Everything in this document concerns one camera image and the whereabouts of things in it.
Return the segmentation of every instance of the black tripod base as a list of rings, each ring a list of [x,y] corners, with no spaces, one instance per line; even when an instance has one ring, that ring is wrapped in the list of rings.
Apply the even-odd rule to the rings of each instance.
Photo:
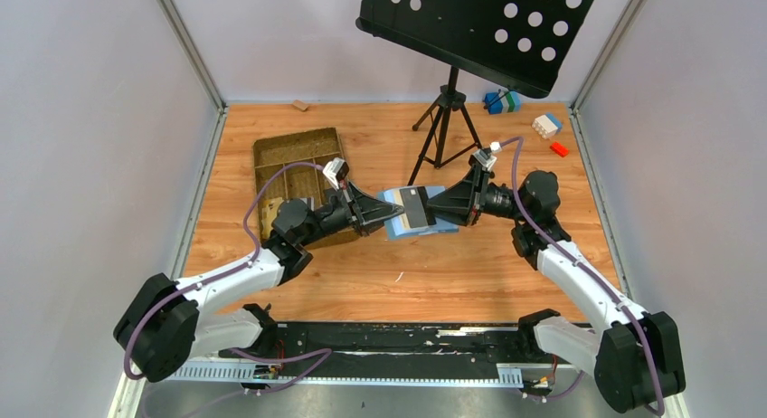
[[[407,185],[412,185],[413,182],[415,182],[415,177],[418,175],[418,171],[421,170],[421,164],[423,162],[432,164],[434,167],[439,169],[460,157],[464,153],[470,151],[471,149],[482,148],[482,143],[479,141],[479,136],[477,136],[477,131],[474,129],[474,124],[471,123],[469,112],[466,111],[466,94],[456,91],[455,86],[452,86],[452,88],[450,86],[452,85],[442,85],[440,87],[440,96],[437,97],[437,99],[431,104],[431,106],[429,106],[428,109],[426,109],[418,122],[412,126],[413,131],[418,130],[418,128],[421,126],[421,123],[423,123],[423,121],[425,121],[426,118],[431,115],[434,109],[438,108],[437,116],[434,117],[434,120],[431,122],[431,128],[429,129],[429,134],[426,136],[426,142],[423,143],[423,149],[418,155],[418,161],[415,162],[415,167],[412,170],[412,174],[410,175],[410,180],[408,181]],[[469,127],[471,137],[474,139],[474,143],[461,149],[457,154],[443,161],[442,154],[444,153],[445,141],[448,136],[450,113],[456,110],[460,110],[460,113],[463,114],[463,118],[466,120],[466,125]],[[426,152],[429,150],[431,140],[435,138],[438,126],[440,127],[440,136],[437,139],[437,155],[435,158],[431,159],[426,157]]]

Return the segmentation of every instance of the blue and white block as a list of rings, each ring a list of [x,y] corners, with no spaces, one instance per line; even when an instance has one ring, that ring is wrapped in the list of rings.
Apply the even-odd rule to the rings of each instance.
[[[497,92],[489,92],[485,94],[485,98],[482,100],[485,104],[490,104],[488,107],[488,113],[490,115],[496,115],[498,113],[517,112],[522,109],[522,100],[519,99],[519,94],[514,91],[507,92],[501,100],[498,99]]]
[[[562,131],[562,122],[551,113],[547,113],[533,121],[533,128],[541,135],[541,138],[548,139]]]

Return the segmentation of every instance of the gray floor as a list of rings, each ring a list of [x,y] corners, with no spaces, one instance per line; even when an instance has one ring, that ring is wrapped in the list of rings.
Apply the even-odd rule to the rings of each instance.
[[[566,388],[573,370],[557,372],[557,386]],[[221,395],[242,391],[237,384],[207,382],[163,382],[145,394],[148,416],[187,416]],[[627,417],[647,418],[644,410],[618,414],[602,400],[593,380],[585,377],[568,397],[536,404],[519,393],[497,388],[428,388],[382,386],[296,385],[266,394],[237,395],[199,414],[200,418],[311,417],[311,418],[447,418],[447,417]]]

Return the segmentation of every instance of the robotic arm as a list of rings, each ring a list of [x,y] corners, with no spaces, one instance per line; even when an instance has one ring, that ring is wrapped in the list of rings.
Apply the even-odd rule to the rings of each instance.
[[[489,183],[496,162],[493,152],[498,150],[500,145],[494,143],[491,148],[475,152],[467,175],[432,197],[427,206],[435,216],[463,226],[476,223],[482,213],[513,219],[511,236],[516,253],[559,286],[592,325],[592,330],[579,328],[558,312],[545,309],[519,319],[520,348],[530,355],[543,351],[560,356],[593,376],[605,401],[618,412],[650,404],[656,395],[648,362],[625,308],[647,337],[663,396],[684,391],[685,372],[674,320],[665,312],[647,312],[612,287],[586,261],[556,219],[560,204],[556,175],[536,170],[525,178],[517,193],[529,217],[557,244],[544,239],[525,219],[513,191]],[[577,262],[561,253],[560,248]],[[596,272],[611,294],[578,264]],[[613,303],[613,296],[618,296],[620,303]]]
[[[263,243],[255,262],[251,261],[251,252],[203,275],[171,281],[160,273],[144,283],[114,330],[114,338],[123,348],[127,348],[139,321],[157,302],[197,285],[165,304],[138,334],[131,359],[147,380],[157,382],[169,377],[190,357],[232,347],[271,347],[277,325],[267,310],[251,304],[231,314],[216,312],[252,293],[296,278],[312,260],[304,245],[347,227],[366,236],[384,226],[384,221],[403,213],[401,206],[363,193],[346,179],[347,174],[348,165],[343,159],[336,158],[325,166],[323,175],[334,188],[326,191],[328,203],[315,211],[300,199],[283,203],[272,223],[270,238]],[[206,281],[243,264],[247,267],[241,271]]]

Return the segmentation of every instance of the wooden tabletop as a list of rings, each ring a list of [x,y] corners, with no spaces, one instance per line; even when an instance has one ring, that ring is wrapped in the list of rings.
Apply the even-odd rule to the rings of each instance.
[[[230,108],[205,193],[185,276],[200,274],[251,251],[241,228],[255,194],[253,141],[258,138],[336,127],[354,182],[368,194],[407,183],[426,138],[429,121],[418,132],[412,124],[428,104],[323,104],[300,112],[290,105],[235,105]],[[525,136],[519,179],[535,169],[554,171],[563,228],[583,254],[616,287],[618,280],[594,207],[578,147],[563,104],[525,104],[520,112],[488,115],[469,104],[484,145]],[[564,123],[553,140],[570,149],[566,158],[549,149],[533,131],[533,119],[552,112]],[[459,113],[453,113],[445,157],[471,143]],[[498,185],[510,185],[513,148],[498,154]],[[469,171],[469,155],[442,169],[424,163],[416,184],[457,183]],[[508,220],[483,215],[458,233],[387,241],[385,230],[342,245],[314,250],[314,260],[296,279],[227,307],[272,304],[277,321],[516,321],[552,308],[573,321],[581,312],[551,281],[516,256]],[[256,228],[251,218],[251,227]]]

